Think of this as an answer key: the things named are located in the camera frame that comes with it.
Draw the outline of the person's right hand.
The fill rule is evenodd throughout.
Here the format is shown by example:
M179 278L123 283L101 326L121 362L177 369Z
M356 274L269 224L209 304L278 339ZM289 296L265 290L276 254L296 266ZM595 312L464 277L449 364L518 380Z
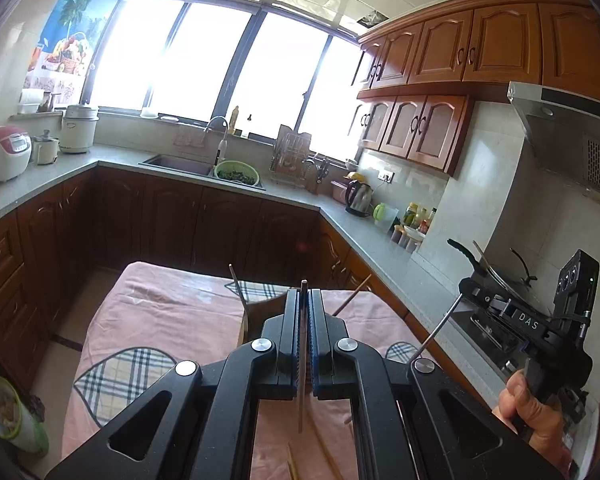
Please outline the person's right hand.
M529 445L568 478L571 454L562 444L562 409L558 402L552 405L540 402L528 388L522 370L509 377L492 414L513 432L516 432L514 419L519 416L531 429Z

